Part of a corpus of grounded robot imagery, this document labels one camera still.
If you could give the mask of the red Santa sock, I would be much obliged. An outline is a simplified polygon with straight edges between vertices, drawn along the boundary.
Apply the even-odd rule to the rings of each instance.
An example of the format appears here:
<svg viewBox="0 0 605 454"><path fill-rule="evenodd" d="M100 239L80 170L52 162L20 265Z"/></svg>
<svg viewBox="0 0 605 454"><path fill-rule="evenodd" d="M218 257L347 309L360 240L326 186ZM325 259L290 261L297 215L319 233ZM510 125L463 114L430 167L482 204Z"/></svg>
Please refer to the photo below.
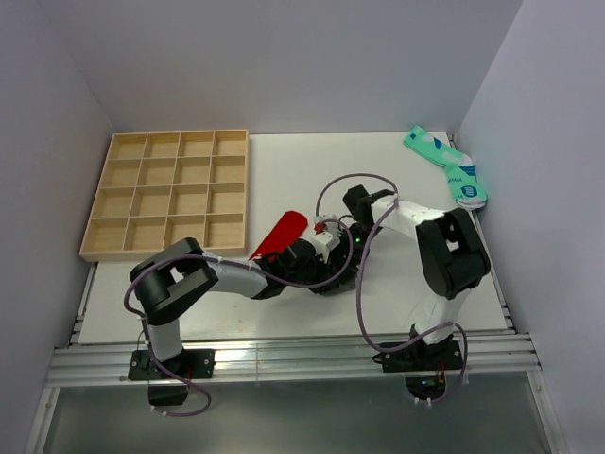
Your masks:
<svg viewBox="0 0 605 454"><path fill-rule="evenodd" d="M287 246L301 237L307 227L308 220L305 215L293 210L286 211L251 254L251 259L282 253Z"/></svg>

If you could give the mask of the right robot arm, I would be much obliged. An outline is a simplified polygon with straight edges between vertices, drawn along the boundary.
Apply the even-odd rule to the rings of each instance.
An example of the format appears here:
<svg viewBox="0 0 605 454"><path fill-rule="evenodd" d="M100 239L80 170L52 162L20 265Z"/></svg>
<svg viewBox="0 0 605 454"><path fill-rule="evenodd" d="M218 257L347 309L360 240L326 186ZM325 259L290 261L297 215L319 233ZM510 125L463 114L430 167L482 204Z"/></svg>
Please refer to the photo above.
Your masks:
<svg viewBox="0 0 605 454"><path fill-rule="evenodd" d="M491 272L491 262L471 216L461 208L429 209L402 200L391 190L369 193L359 184L347 190L343 203L354 220L348 230L340 229L343 252L329 254L339 265L348 260L337 279L353 285L355 311L362 337L375 351L392 355L409 350L419 368L432 367L441 358L441 344L461 333L458 314L472 289ZM387 347L370 337L362 311L362 286L370 246L382 230L391 230L416 242L428 297L414 311L410 339Z"/></svg>

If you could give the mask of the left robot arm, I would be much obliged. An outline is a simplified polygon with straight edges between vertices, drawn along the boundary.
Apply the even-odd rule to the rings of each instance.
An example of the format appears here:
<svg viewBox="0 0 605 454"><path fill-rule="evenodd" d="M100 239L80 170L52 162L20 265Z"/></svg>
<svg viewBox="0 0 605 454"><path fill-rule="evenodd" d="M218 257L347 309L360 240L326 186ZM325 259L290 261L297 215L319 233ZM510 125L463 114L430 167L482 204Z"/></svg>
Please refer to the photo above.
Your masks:
<svg viewBox="0 0 605 454"><path fill-rule="evenodd" d="M252 260L227 260L204 251L188 237L135 266L131 288L143 308L150 367L162 377L179 374L184 365L180 317L209 292L230 293L251 300L279 296L285 288L332 294L349 287L357 275L358 242L346 237L321 254L299 238L281 252Z"/></svg>

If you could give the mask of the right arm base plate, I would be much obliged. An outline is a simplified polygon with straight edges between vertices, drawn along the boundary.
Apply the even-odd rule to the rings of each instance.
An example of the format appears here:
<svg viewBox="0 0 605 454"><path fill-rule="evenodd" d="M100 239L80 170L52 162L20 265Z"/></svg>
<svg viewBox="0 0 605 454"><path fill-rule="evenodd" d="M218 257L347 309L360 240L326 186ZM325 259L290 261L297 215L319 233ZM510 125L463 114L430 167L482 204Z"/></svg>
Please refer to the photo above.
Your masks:
<svg viewBox="0 0 605 454"><path fill-rule="evenodd" d="M458 341L449 336L435 344L419 340L398 352L377 353L372 361L380 365L384 373L437 372L459 370L463 355Z"/></svg>

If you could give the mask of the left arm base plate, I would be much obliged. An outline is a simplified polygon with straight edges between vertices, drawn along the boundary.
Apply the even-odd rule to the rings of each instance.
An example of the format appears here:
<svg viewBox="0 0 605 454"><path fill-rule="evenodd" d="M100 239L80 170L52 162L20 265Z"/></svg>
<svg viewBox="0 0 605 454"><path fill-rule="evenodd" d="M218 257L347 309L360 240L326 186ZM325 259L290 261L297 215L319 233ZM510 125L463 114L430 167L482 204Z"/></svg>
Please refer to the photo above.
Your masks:
<svg viewBox="0 0 605 454"><path fill-rule="evenodd" d="M187 379L209 379L213 376L215 351L213 349L183 349L180 354L163 362L171 373ZM169 379L152 360L148 350L135 350L130 359L128 380L149 381Z"/></svg>

